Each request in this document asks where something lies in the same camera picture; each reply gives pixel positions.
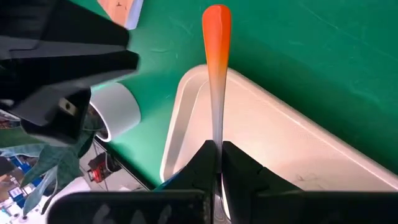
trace scratches on mat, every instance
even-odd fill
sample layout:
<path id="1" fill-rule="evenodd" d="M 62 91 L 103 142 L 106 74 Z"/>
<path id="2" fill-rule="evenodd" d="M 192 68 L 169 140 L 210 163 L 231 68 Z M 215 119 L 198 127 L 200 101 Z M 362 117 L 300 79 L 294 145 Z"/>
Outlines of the scratches on mat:
<path id="1" fill-rule="evenodd" d="M 329 49 L 328 45 L 331 44 L 337 37 L 338 31 L 336 31 L 333 35 L 330 36 L 330 38 L 328 38 L 325 43 L 322 45 L 321 48 L 323 49 Z"/>
<path id="2" fill-rule="evenodd" d="M 289 43 L 290 45 L 304 46 L 304 44 L 301 43 L 300 41 L 289 40 L 288 43 Z"/>
<path id="3" fill-rule="evenodd" d="M 381 101 L 375 94 L 373 94 L 369 91 L 363 90 L 363 89 L 357 87 L 357 85 L 358 85 L 358 81 L 355 81 L 350 84 L 349 90 L 350 90 L 350 92 L 352 92 L 352 94 L 354 94 L 362 99 L 372 102 L 374 104 L 373 106 L 380 106 Z"/>
<path id="4" fill-rule="evenodd" d="M 153 53 L 166 53 L 169 49 L 150 49 L 150 51 Z"/>
<path id="5" fill-rule="evenodd" d="M 299 4 L 299 6 L 300 6 L 301 8 L 303 8 L 305 11 L 307 11 L 307 12 L 308 12 L 309 14 L 311 14 L 312 16 L 316 17 L 319 21 L 322 21 L 322 22 L 324 22 L 325 24 L 328 24 L 328 25 L 331 26 L 332 28 L 336 29 L 338 32 L 341 32 L 342 34 L 344 34 L 344 35 L 346 35 L 346 36 L 352 38 L 353 40 L 356 40 L 356 41 L 362 43 L 363 45 L 368 46 L 369 48 L 371 48 L 373 51 L 377 52 L 378 54 L 384 55 L 384 56 L 389 57 L 389 58 L 395 60 L 396 62 L 398 62 L 398 58 L 392 56 L 391 54 L 389 54 L 389 53 L 387 53 L 387 52 L 385 52 L 385 51 L 383 51 L 383 50 L 381 50 L 381 49 L 379 49 L 379 48 L 377 48 L 377 47 L 375 47 L 375 46 L 372 46 L 372 45 L 369 44 L 368 42 L 363 41 L 362 38 L 356 37 L 356 36 L 354 36 L 354 35 L 352 35 L 352 34 L 347 33 L 347 32 L 344 31 L 343 29 L 340 29 L 338 26 L 332 24 L 331 22 L 329 22 L 329 21 L 327 21 L 326 19 L 324 19 L 324 18 L 322 18 L 321 16 L 319 16 L 316 12 L 314 12 L 312 9 L 310 9 L 308 6 L 306 6 L 304 3 L 298 2 L 298 4 Z"/>
<path id="6" fill-rule="evenodd" d="M 187 25 L 185 25 L 182 21 L 180 21 L 180 20 L 178 20 L 178 19 L 174 19 L 174 18 L 171 17 L 171 16 L 169 16 L 169 20 L 170 20 L 170 22 L 171 22 L 173 25 L 175 25 L 175 26 L 181 28 L 181 29 L 184 30 L 188 35 L 192 36 L 191 30 L 192 30 L 193 24 L 190 24 L 189 26 L 187 26 Z"/>

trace blue object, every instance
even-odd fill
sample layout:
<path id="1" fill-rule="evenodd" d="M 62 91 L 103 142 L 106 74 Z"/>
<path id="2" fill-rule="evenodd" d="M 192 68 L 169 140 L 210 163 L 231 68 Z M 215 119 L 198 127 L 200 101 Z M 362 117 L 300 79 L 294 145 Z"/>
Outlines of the blue object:
<path id="1" fill-rule="evenodd" d="M 178 172 L 176 172 L 175 174 L 173 174 L 173 176 L 171 176 L 171 178 L 169 178 L 168 180 L 166 180 L 163 184 L 161 184 L 160 186 L 158 186 L 157 188 L 154 189 L 154 191 L 160 191 L 163 190 L 164 187 L 167 186 L 167 184 L 169 184 L 174 178 L 176 178 L 178 176 L 178 174 L 180 173 L 180 171 L 183 168 L 181 168 Z"/>
<path id="2" fill-rule="evenodd" d="M 26 174 L 32 168 L 29 164 L 21 162 L 16 156 L 10 157 L 11 162 L 16 166 L 21 168 L 24 174 Z M 42 178 L 38 177 L 32 181 L 32 184 L 37 187 L 42 181 Z"/>
<path id="3" fill-rule="evenodd" d="M 19 187 L 9 190 L 8 194 L 10 195 L 12 200 L 15 201 L 15 203 L 17 203 L 18 207 L 24 208 L 25 205 L 24 193 Z"/>
<path id="4" fill-rule="evenodd" d="M 7 211 L 7 209 L 5 209 L 4 207 L 1 207 L 1 211 L 2 211 L 4 214 L 6 214 L 8 217 L 11 217 L 11 216 L 12 216 L 11 213 L 9 213 L 9 212 Z"/>

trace green table surface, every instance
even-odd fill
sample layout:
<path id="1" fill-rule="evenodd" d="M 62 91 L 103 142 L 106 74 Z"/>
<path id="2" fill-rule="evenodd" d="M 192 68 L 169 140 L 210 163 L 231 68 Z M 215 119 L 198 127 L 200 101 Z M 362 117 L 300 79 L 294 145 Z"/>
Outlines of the green table surface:
<path id="1" fill-rule="evenodd" d="M 95 0 L 75 0 L 106 15 Z M 395 0 L 145 0 L 121 83 L 142 121 L 110 144 L 155 185 L 177 85 L 205 63 L 201 15 L 232 12 L 229 66 L 398 174 L 398 2 Z"/>

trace cable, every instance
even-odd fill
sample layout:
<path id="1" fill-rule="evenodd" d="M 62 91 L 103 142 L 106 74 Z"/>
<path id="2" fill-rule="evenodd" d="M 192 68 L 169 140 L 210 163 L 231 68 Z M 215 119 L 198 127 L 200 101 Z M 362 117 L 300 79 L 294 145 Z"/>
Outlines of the cable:
<path id="1" fill-rule="evenodd" d="M 109 156 L 109 154 L 107 153 L 107 152 L 105 152 L 105 168 L 110 172 L 110 173 L 113 173 L 113 171 L 111 171 L 109 168 L 108 168 L 108 156 Z"/>
<path id="2" fill-rule="evenodd" d="M 97 145 L 95 144 L 95 142 L 93 143 L 93 145 L 94 145 L 95 154 L 96 154 L 96 156 L 98 156 Z M 106 179 L 104 179 L 104 184 L 105 184 L 106 191 L 109 191 L 108 185 L 107 185 L 107 183 L 106 183 Z"/>

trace wire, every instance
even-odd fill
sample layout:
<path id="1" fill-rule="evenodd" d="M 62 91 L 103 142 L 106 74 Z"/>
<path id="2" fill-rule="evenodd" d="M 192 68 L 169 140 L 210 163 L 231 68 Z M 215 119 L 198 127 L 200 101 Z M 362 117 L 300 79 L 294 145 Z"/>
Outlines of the wire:
<path id="1" fill-rule="evenodd" d="M 97 145 L 95 144 L 95 142 L 93 143 L 93 145 L 94 145 L 94 151 L 95 151 L 95 154 L 96 154 L 96 156 L 98 156 L 98 151 L 97 151 Z M 105 152 L 105 167 L 108 169 L 108 165 L 106 164 L 106 158 L 107 158 L 107 156 L 108 156 L 108 154 Z M 107 185 L 107 183 L 106 183 L 106 179 L 104 179 L 104 184 L 105 184 L 105 188 L 106 188 L 106 191 L 109 191 L 109 189 L 108 189 L 108 185 Z"/>

